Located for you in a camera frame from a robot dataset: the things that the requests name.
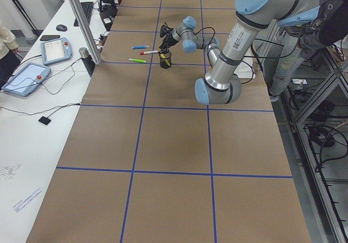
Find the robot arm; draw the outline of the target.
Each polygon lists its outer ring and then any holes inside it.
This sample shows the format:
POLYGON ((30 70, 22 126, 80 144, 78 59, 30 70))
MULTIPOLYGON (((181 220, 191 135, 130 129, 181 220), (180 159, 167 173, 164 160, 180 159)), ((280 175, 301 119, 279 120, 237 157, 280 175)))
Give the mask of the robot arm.
POLYGON ((159 61, 161 68, 171 67, 170 47, 181 42, 183 50, 193 53, 198 49, 204 50, 208 56, 210 66, 215 65, 221 52, 219 40, 215 36, 204 37, 199 32, 194 32, 197 25, 196 20, 188 16, 175 28, 164 23, 160 28, 160 38, 163 39, 159 46, 159 61))
POLYGON ((212 70, 195 83, 199 103, 228 104, 241 94, 241 82, 234 73, 257 34, 272 20, 279 26, 295 26, 316 18, 320 0, 235 0, 237 20, 223 48, 205 47, 212 70))

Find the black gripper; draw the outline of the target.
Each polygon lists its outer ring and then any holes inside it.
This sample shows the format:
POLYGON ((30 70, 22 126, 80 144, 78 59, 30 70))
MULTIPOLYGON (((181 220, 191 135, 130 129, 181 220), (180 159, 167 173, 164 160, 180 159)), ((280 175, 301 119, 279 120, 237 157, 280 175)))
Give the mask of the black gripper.
POLYGON ((169 49, 176 44, 176 40, 173 37, 174 28, 168 26, 165 22, 160 28, 160 38, 163 39, 160 49, 169 49))

